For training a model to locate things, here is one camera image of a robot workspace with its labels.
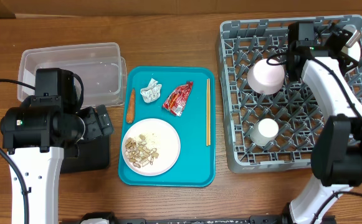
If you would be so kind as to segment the pink-white bowl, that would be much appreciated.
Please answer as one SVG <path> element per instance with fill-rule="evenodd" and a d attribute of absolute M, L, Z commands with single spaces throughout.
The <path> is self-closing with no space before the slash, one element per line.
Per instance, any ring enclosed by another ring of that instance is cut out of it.
<path fill-rule="evenodd" d="M 282 65 L 277 65 L 278 61 L 270 59 L 272 65 L 267 63 L 267 59 L 259 60 L 250 68 L 247 73 L 247 82 L 256 93 L 273 95 L 283 86 L 285 70 Z"/>

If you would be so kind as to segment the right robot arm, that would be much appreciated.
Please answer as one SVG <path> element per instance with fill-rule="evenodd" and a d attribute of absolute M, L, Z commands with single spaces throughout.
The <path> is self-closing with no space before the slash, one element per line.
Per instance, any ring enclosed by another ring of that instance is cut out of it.
<path fill-rule="evenodd" d="M 362 184 L 362 104 L 344 78 L 358 66 L 361 34 L 335 24 L 324 32 L 326 40 L 313 22 L 288 26 L 287 72 L 309 87 L 325 121 L 311 154 L 313 175 L 288 206 L 292 223 L 331 223 L 326 211 Z"/>

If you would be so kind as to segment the orange carrot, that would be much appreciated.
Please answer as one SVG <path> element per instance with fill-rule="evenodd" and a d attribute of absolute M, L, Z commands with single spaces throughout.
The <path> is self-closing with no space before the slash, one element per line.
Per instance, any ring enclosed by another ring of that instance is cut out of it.
<path fill-rule="evenodd" d="M 132 89 L 131 95 L 129 97 L 128 109 L 126 112 L 126 122 L 128 124 L 134 122 L 135 119 L 135 98 L 136 98 L 135 90 Z"/>

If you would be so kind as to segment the white bowl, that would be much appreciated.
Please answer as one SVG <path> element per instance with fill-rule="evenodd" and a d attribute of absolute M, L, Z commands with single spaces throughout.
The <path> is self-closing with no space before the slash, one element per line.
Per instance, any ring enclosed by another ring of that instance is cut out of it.
<path fill-rule="evenodd" d="M 351 39 L 347 41 L 347 44 L 342 49 L 342 52 L 351 58 L 350 63 L 345 69 L 345 73 L 347 73 L 358 66 L 358 62 L 361 58 L 361 47 L 359 44 L 361 32 L 351 24 L 345 25 L 343 28 L 353 34 Z"/>

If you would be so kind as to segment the white cup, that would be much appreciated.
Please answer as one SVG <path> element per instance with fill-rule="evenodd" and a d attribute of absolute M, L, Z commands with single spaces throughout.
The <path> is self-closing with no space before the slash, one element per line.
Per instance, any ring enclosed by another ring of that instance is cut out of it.
<path fill-rule="evenodd" d="M 257 146 L 265 146 L 278 135 L 279 126 L 274 119 L 265 118 L 253 126 L 251 141 Z"/>

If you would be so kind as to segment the white paper ball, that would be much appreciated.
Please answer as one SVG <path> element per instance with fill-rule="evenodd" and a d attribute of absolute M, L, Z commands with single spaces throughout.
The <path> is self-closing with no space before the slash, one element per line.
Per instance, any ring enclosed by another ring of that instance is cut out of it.
<path fill-rule="evenodd" d="M 145 103 L 152 103 L 161 96 L 162 84 L 159 84 L 154 78 L 152 78 L 147 87 L 140 90 L 140 94 Z"/>

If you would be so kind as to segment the red snack wrapper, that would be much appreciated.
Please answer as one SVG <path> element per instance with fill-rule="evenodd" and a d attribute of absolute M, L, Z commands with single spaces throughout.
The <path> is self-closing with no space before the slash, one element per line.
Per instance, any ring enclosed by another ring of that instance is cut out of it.
<path fill-rule="evenodd" d="M 175 116 L 181 116 L 192 88 L 193 82 L 177 86 L 164 101 L 162 107 Z"/>

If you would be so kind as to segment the wooden chopstick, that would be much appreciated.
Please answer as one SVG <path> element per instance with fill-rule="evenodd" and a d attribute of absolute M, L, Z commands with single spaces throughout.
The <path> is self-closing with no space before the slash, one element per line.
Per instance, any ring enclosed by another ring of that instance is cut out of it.
<path fill-rule="evenodd" d="M 209 112 L 209 100 L 210 100 L 210 79 L 206 80 L 206 146 L 210 146 L 210 112 Z"/>
<path fill-rule="evenodd" d="M 211 145 L 211 80 L 207 79 L 207 145 Z"/>

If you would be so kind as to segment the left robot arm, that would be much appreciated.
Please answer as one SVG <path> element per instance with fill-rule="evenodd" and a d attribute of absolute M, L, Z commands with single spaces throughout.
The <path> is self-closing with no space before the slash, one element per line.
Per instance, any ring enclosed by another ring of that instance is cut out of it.
<path fill-rule="evenodd" d="M 60 68 L 36 71 L 34 94 L 1 120 L 2 146 L 13 162 L 12 223 L 58 223 L 59 177 L 66 154 L 113 133 L 106 107 L 84 108 L 81 78 Z"/>

